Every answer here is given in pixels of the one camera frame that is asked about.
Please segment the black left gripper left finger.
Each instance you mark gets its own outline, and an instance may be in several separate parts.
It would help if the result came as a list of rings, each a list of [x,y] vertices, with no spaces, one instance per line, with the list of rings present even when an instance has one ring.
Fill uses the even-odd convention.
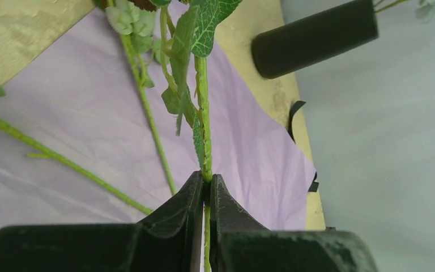
[[[0,229],[0,271],[199,271],[203,180],[136,223],[48,224]]]

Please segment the pale pink rose stem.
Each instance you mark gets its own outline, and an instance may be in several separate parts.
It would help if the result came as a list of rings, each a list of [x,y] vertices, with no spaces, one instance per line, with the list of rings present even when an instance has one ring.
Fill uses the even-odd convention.
[[[21,144],[31,148],[32,152],[27,154],[27,157],[34,159],[52,160],[60,164],[64,168],[67,168],[75,172],[77,175],[80,175],[88,180],[89,183],[92,184],[92,186],[102,194],[106,194],[111,198],[116,199],[117,201],[134,210],[139,211],[144,215],[150,215],[153,212],[152,208],[138,202],[133,197],[127,195],[112,184],[103,180],[98,175],[92,173],[90,170],[69,159],[62,153],[38,141],[37,139],[20,130],[18,127],[12,125],[2,117],[0,117],[0,134],[5,135],[13,141],[20,142]]]

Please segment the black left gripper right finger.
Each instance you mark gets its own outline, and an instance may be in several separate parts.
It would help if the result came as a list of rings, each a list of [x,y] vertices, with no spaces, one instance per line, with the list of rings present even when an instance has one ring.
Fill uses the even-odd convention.
[[[272,231],[230,194],[221,175],[210,185],[212,271],[377,271],[368,246],[348,231]]]

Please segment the peach pink rose stem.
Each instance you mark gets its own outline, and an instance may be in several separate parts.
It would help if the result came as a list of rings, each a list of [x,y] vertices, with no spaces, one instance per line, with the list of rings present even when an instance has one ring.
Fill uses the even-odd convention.
[[[207,59],[216,27],[239,6],[239,1],[186,1],[187,10],[173,22],[169,1],[151,1],[157,7],[154,36],[161,40],[157,60],[168,88],[162,100],[176,116],[176,130],[186,121],[193,131],[195,153],[209,186],[212,179],[212,143]]]

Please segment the black ribbon gold lettering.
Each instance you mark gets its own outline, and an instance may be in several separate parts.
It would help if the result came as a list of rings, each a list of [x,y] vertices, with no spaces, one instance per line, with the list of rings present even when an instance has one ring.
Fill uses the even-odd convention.
[[[287,132],[288,132],[288,135],[290,136],[291,140],[293,140],[294,143],[296,143],[296,135],[298,135],[298,133],[296,134],[296,132],[299,131],[300,126],[301,126],[300,122],[298,121],[299,114],[300,114],[300,112],[305,104],[306,104],[306,102],[302,101],[302,100],[294,101],[291,104],[291,107],[288,111]],[[308,187],[309,193],[317,193],[318,192],[319,182],[318,182],[317,178],[318,178],[318,172],[315,171],[312,182],[311,182],[310,186]]]

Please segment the purple tissue paper sheet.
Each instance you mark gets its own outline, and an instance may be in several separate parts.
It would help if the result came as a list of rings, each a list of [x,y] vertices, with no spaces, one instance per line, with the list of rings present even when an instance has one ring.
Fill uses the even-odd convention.
[[[257,221],[303,230],[315,167],[222,48],[207,60],[213,171]],[[93,10],[6,85],[0,118],[150,209],[170,190],[121,43]],[[0,229],[131,223],[144,214],[0,131]]]

